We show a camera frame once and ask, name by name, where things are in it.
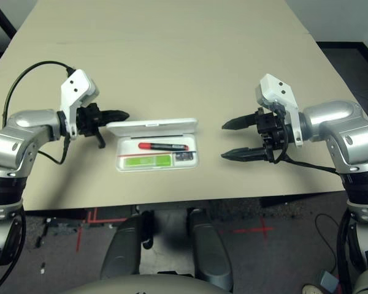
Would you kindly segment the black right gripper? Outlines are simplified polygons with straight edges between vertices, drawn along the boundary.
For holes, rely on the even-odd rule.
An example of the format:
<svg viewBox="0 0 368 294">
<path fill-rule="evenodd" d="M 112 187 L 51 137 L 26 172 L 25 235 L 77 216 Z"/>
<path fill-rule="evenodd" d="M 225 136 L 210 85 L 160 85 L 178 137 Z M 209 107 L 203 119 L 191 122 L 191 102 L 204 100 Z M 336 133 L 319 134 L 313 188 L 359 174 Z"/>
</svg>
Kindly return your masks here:
<svg viewBox="0 0 368 294">
<path fill-rule="evenodd" d="M 268 160 L 278 164 L 285 159 L 289 146 L 289 131 L 285 124 L 286 111 L 277 107 L 275 111 L 265 113 L 263 107 L 257 113 L 230 119 L 222 125 L 222 129 L 246 129 L 256 124 L 261 135 L 264 148 L 237 148 L 221 155 L 227 160 L 250 162 Z"/>
</svg>

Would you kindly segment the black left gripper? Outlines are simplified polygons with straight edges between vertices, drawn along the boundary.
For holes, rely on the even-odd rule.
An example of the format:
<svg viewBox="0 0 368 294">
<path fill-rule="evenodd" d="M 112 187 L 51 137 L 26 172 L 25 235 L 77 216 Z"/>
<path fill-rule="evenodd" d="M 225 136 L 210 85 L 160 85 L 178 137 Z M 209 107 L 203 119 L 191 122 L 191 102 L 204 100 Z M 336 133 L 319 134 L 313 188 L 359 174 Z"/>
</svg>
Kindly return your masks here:
<svg viewBox="0 0 368 294">
<path fill-rule="evenodd" d="M 129 118 L 129 114 L 121 110 L 100 111 L 97 103 L 91 103 L 87 107 L 77 109 L 77 129 L 79 135 L 96 137 L 98 148 L 105 148 L 105 141 L 99 131 L 106 122 L 120 122 Z"/>
</svg>

